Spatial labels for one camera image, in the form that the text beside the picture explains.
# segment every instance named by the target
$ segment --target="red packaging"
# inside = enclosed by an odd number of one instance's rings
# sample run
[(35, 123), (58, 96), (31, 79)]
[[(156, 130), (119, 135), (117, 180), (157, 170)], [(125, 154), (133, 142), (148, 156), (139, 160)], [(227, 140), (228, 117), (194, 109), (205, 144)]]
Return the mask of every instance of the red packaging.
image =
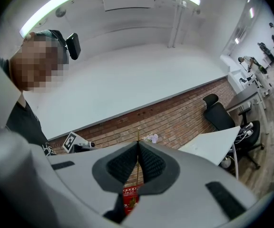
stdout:
[(141, 187), (142, 185), (137, 185), (137, 186), (132, 186), (129, 188), (124, 188), (123, 189), (123, 203), (124, 203), (124, 211), (126, 215), (128, 215), (133, 208), (137, 205), (139, 201), (139, 197), (137, 195), (137, 190)]

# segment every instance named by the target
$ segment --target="red brick wall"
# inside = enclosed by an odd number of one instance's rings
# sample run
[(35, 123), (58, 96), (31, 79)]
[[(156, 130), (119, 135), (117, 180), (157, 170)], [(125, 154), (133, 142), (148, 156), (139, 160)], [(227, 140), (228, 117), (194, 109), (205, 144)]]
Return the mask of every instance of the red brick wall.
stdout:
[[(139, 129), (141, 138), (157, 133), (157, 143), (178, 149), (198, 134), (214, 131), (214, 127), (203, 117), (206, 104), (202, 99), (208, 94), (218, 95), (219, 102), (226, 106), (235, 92), (227, 79), (223, 78), (76, 133), (86, 140), (94, 141), (96, 147), (105, 148), (137, 140)], [(66, 136), (50, 142), (56, 153), (66, 153), (62, 148), (65, 139)], [(128, 183), (135, 184), (136, 175), (137, 169), (134, 169)], [(142, 182), (141, 168), (138, 180)]]

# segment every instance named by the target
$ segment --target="black t-shirt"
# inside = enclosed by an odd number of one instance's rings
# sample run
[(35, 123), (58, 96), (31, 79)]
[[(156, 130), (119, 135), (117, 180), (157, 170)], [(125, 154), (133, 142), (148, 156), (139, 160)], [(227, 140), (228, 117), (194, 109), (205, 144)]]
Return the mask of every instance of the black t-shirt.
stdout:
[[(9, 61), (0, 56), (0, 66), (5, 74), (10, 78)], [(7, 127), (23, 136), (29, 143), (39, 145), (43, 148), (46, 156), (55, 155), (52, 147), (42, 132), (41, 124), (26, 102), (24, 108), (20, 103), (16, 103), (7, 121)]]

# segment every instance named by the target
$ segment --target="black office chair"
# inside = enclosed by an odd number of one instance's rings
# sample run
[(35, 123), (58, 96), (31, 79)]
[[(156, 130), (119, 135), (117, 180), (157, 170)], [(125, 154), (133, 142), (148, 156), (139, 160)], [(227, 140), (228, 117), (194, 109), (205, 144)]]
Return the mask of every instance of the black office chair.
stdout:
[[(207, 104), (207, 109), (204, 112), (205, 118), (211, 122), (217, 130), (225, 130), (229, 128), (235, 127), (235, 123), (228, 112), (225, 110), (223, 105), (218, 101), (218, 96), (215, 94), (210, 94), (203, 98), (203, 100)], [(249, 123), (247, 122), (246, 113), (249, 112), (251, 108), (248, 108), (239, 115), (243, 116), (244, 124), (241, 125), (241, 128), (245, 127)], [(244, 138), (240, 143), (235, 144), (235, 150), (237, 153), (238, 159), (245, 156), (248, 160), (255, 164), (256, 169), (258, 170), (261, 166), (254, 161), (254, 159), (249, 155), (249, 151), (254, 150), (258, 147), (264, 149), (264, 145), (262, 143), (255, 145), (256, 141), (260, 136), (260, 122), (259, 121), (252, 121), (253, 128), (252, 128), (252, 135), (247, 138)]]

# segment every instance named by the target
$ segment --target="wooden floor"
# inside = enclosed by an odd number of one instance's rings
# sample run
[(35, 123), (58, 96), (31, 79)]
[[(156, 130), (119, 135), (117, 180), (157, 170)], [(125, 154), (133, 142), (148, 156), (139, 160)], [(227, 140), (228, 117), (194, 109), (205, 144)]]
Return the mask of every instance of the wooden floor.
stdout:
[(250, 152), (261, 168), (256, 170), (254, 164), (246, 158), (242, 158), (238, 164), (239, 180), (244, 183), (258, 198), (274, 191), (274, 65), (267, 69), (269, 82), (273, 92), (264, 101), (266, 104), (266, 117), (270, 127), (270, 133), (266, 135), (263, 130), (263, 121), (259, 114), (258, 105), (252, 105), (252, 111), (247, 115), (247, 120), (259, 120), (261, 122), (261, 140), (265, 149), (260, 148)]

